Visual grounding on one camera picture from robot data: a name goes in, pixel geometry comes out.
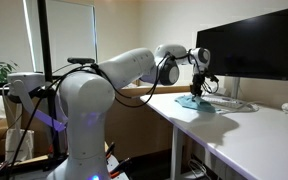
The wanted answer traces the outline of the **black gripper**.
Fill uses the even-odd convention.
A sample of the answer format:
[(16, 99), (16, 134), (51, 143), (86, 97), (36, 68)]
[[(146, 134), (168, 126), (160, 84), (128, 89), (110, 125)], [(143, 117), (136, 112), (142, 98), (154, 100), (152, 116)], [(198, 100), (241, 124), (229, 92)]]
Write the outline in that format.
[(194, 74), (192, 79), (192, 84), (190, 85), (190, 91), (192, 93), (192, 101), (195, 101), (196, 94), (197, 97), (201, 98), (202, 95), (202, 85), (204, 84), (205, 77), (201, 74)]

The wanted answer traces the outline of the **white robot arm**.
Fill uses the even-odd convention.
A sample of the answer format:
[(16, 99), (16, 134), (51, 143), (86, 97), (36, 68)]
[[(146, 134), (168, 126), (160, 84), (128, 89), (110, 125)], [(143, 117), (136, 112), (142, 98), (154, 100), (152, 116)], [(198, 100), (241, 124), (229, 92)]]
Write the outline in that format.
[(179, 77), (178, 67), (183, 64), (194, 65), (194, 73), (204, 76), (210, 59), (210, 51), (205, 48), (160, 45), (155, 52), (133, 49), (89, 72), (77, 71), (65, 77), (59, 96), (68, 117), (69, 155), (47, 180), (111, 180), (114, 172), (107, 167), (104, 134), (115, 92), (136, 79), (173, 85)]

